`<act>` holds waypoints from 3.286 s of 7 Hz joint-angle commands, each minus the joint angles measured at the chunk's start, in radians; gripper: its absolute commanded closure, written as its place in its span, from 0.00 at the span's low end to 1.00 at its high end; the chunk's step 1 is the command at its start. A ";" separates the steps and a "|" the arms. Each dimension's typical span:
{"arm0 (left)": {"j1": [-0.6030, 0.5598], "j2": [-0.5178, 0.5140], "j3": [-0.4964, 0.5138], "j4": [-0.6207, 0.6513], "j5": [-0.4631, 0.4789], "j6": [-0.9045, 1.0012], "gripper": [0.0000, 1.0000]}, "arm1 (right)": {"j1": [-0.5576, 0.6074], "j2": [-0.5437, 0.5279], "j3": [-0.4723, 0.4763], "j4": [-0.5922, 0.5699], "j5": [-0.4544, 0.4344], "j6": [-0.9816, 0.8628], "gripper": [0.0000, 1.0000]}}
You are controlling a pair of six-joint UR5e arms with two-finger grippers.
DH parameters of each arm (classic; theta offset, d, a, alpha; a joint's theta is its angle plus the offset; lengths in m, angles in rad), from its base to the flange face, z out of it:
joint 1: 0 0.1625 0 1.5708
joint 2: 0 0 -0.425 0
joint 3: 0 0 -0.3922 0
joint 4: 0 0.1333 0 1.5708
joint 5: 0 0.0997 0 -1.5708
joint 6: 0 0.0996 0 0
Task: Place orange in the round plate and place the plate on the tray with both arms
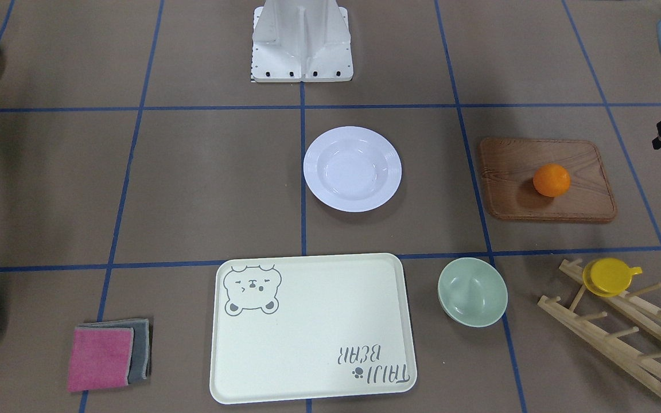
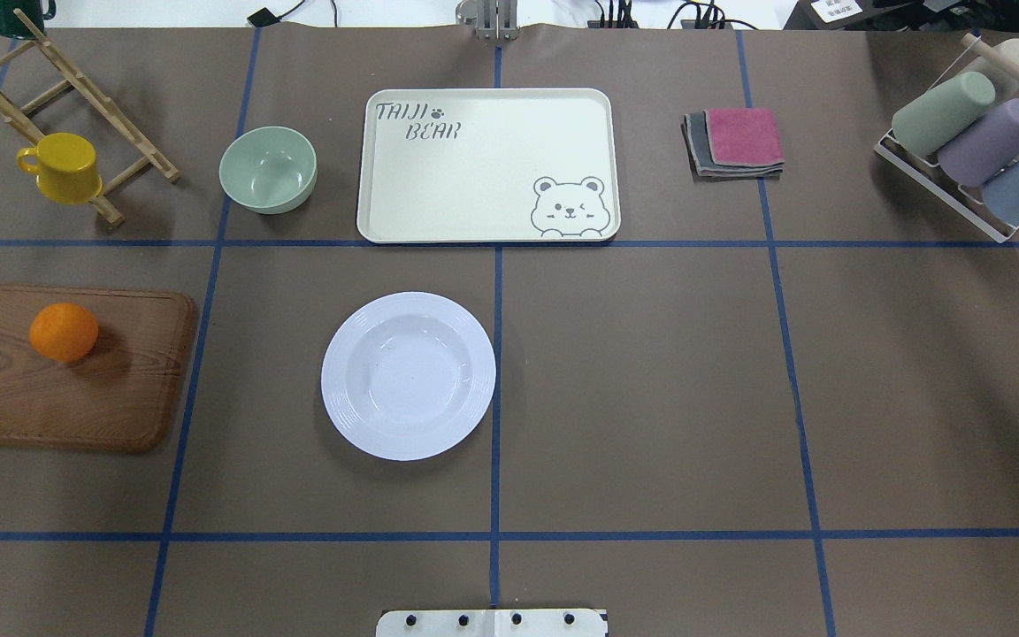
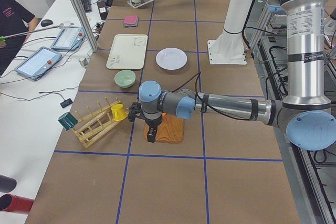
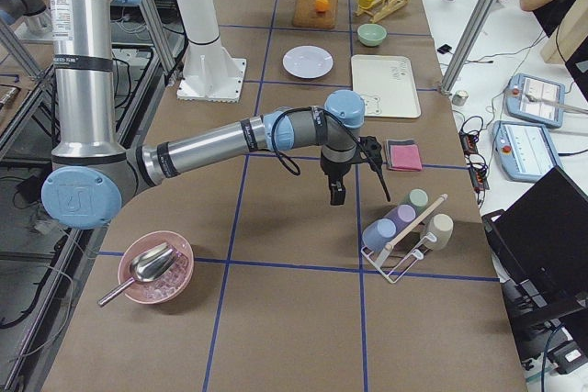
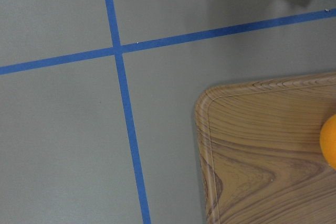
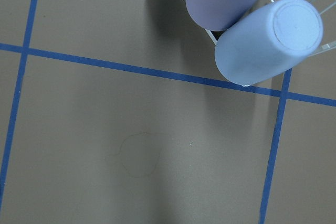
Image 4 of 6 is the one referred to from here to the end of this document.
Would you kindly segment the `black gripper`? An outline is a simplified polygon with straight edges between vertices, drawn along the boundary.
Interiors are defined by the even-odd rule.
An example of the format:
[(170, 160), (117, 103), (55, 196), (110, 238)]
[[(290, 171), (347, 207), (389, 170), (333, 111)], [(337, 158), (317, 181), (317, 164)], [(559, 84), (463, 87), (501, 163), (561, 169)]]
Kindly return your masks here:
[(382, 178), (381, 149), (381, 145), (373, 136), (353, 140), (351, 148), (345, 151), (336, 151), (327, 145), (322, 146), (320, 164), (328, 179), (331, 206), (341, 206), (345, 203), (344, 176), (350, 171), (352, 164), (367, 163), (378, 178)]

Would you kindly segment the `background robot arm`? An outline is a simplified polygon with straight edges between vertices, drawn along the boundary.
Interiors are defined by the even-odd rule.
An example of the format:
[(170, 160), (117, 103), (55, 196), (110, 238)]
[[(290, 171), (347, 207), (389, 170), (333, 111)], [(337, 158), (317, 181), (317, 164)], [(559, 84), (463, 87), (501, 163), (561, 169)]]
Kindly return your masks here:
[(1, 0), (1, 19), (8, 26), (21, 18), (24, 19), (26, 36), (51, 37), (51, 14), (43, 0)]

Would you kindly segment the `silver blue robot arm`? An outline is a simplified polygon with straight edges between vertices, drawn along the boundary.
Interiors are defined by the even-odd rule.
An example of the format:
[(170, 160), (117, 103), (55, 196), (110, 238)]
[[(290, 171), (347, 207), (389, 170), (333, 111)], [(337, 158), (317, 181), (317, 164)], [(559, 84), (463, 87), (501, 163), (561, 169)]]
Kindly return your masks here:
[(117, 0), (50, 1), (60, 141), (41, 199), (62, 224), (80, 230), (106, 225), (136, 195), (167, 178), (261, 150), (296, 173), (286, 151), (319, 146), (334, 206), (345, 201), (344, 178), (352, 165), (365, 162), (381, 172), (380, 145), (359, 133), (364, 102), (349, 90), (330, 94), (322, 106), (278, 110), (156, 147), (122, 147), (115, 130), (110, 28)]

